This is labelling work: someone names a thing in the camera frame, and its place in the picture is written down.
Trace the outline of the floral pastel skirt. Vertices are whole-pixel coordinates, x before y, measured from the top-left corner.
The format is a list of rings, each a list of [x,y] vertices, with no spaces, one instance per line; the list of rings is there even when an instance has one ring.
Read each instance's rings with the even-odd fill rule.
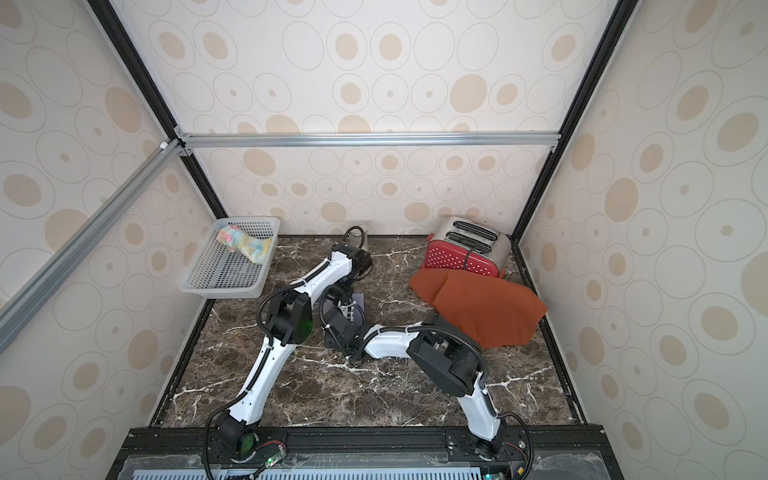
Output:
[[[220,228],[216,240],[231,253],[239,253],[253,264],[265,264],[272,246],[272,238],[253,237],[236,225]]]

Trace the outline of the rust orange skirt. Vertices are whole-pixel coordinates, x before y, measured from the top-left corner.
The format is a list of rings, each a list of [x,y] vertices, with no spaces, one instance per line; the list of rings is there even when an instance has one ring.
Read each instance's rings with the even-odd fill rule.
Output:
[[[484,348],[529,343],[548,307],[529,288],[457,269],[421,269],[410,287]]]

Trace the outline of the lavender purple skirt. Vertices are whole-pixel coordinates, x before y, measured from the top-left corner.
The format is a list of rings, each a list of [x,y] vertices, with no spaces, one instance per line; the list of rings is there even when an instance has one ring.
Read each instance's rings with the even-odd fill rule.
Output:
[[[341,314],[352,324],[362,327],[366,324],[364,295],[353,293],[348,299],[340,300],[338,308]]]

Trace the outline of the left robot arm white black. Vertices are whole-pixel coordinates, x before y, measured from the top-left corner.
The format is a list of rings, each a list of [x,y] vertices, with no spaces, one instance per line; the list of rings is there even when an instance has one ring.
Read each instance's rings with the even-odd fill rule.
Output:
[[[313,329],[313,312],[334,287],[354,284],[373,266],[362,246],[342,241],[307,274],[273,291],[257,311],[265,333],[262,347],[238,395],[209,415],[206,438],[215,438],[238,461],[256,451],[255,426],[261,421],[266,400],[296,347]]]

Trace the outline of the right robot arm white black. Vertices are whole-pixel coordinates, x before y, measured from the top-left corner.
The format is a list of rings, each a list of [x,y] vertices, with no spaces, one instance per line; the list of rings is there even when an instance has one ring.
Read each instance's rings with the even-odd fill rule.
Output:
[[[482,347],[437,314],[406,326],[369,326],[365,320],[362,307],[354,302],[334,305],[323,300],[318,309],[325,346],[340,351],[349,362],[409,359],[440,391],[455,398],[479,456],[492,459],[509,447],[527,462],[533,460],[534,445],[525,421],[493,404]]]

